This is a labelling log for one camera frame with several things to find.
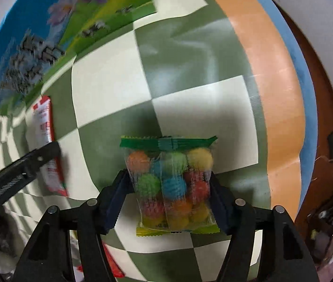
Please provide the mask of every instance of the yellow ball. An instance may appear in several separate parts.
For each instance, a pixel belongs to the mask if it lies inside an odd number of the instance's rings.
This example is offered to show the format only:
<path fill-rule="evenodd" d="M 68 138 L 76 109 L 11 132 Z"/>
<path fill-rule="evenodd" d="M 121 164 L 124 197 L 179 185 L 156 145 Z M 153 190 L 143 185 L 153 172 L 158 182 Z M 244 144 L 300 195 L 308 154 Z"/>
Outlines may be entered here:
<path fill-rule="evenodd" d="M 187 215 L 184 216 L 168 216 L 168 225 L 170 231 L 182 231 L 186 229 L 186 226 L 189 223 Z"/>
<path fill-rule="evenodd" d="M 141 218 L 141 223 L 143 224 L 144 227 L 147 227 L 147 228 L 156 228 L 158 225 L 160 225 L 164 221 L 165 221 L 165 215 L 162 215 L 157 218 L 150 218 L 148 216 L 143 216 Z"/>
<path fill-rule="evenodd" d="M 210 214 L 210 210 L 208 209 L 205 203 L 200 203 L 196 208 L 192 209 L 190 220 L 193 223 L 202 223 L 205 221 Z"/>
<path fill-rule="evenodd" d="M 198 171 L 208 171 L 213 166 L 212 154 L 208 149 L 192 149 L 188 152 L 188 163 Z"/>

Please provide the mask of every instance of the checkered tablecloth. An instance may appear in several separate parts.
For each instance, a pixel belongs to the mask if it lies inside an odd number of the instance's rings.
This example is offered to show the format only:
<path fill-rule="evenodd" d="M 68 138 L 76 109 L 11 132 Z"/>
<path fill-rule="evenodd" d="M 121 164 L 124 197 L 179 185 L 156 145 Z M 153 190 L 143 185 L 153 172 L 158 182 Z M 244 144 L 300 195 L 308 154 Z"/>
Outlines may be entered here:
<path fill-rule="evenodd" d="M 154 2 L 156 14 L 66 60 L 31 101 L 0 116 L 2 169 L 37 147 L 32 104 L 44 94 L 52 99 L 69 197 L 51 194 L 39 178 L 5 204 L 25 242 L 49 206 L 79 206 L 112 183 L 125 167 L 121 135 L 216 135 L 214 172 L 220 182 L 254 206 L 270 207 L 262 104 L 231 22 L 215 0 Z M 129 195 L 115 228 L 104 237 L 126 274 L 120 281 L 216 279 L 228 236 L 140 238 L 138 221 L 135 196 Z M 261 242 L 258 231 L 251 278 Z"/>

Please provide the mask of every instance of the screw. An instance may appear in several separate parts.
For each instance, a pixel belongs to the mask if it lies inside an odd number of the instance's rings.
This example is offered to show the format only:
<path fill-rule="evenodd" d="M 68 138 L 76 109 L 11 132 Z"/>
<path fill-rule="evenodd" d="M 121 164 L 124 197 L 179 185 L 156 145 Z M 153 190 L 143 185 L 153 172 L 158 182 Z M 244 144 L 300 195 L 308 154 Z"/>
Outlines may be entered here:
<path fill-rule="evenodd" d="M 246 204 L 246 201 L 244 201 L 242 198 L 238 198 L 235 200 L 235 204 L 237 206 L 243 207 Z"/>
<path fill-rule="evenodd" d="M 53 214 L 53 213 L 56 213 L 57 210 L 58 210 L 58 207 L 57 207 L 57 206 L 51 206 L 51 207 L 49 207 L 49 208 L 47 209 L 47 212 L 48 212 L 49 214 Z"/>
<path fill-rule="evenodd" d="M 280 214 L 285 212 L 285 209 L 282 206 L 276 206 L 275 210 L 277 213 L 280 213 Z"/>
<path fill-rule="evenodd" d="M 87 205 L 89 206 L 95 206 L 97 204 L 97 199 L 96 198 L 91 198 L 91 199 L 88 199 L 87 201 Z"/>

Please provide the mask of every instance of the red ball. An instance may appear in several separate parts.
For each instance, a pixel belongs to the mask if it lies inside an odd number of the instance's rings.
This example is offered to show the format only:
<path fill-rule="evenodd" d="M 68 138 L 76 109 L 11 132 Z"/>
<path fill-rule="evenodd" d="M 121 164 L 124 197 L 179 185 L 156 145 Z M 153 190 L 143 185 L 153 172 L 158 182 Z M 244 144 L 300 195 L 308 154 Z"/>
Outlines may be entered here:
<path fill-rule="evenodd" d="M 191 183 L 190 194 L 193 204 L 200 203 L 210 195 L 210 186 L 205 181 L 196 181 Z"/>
<path fill-rule="evenodd" d="M 203 181 L 204 172 L 199 171 L 187 171 L 183 173 L 183 178 L 187 185 L 192 184 L 193 182 Z"/>
<path fill-rule="evenodd" d="M 159 218 L 165 215 L 164 203 L 159 200 L 147 200 L 143 203 L 141 213 L 150 218 Z"/>

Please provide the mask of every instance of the plastic bag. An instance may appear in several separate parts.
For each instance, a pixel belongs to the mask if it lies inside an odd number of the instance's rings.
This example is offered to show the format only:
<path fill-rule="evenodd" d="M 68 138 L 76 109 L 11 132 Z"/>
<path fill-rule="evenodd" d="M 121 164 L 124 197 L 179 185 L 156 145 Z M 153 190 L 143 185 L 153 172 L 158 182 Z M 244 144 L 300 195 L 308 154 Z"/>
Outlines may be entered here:
<path fill-rule="evenodd" d="M 122 138 L 141 228 L 193 231 L 215 224 L 208 200 L 213 166 L 209 146 L 216 139 Z"/>

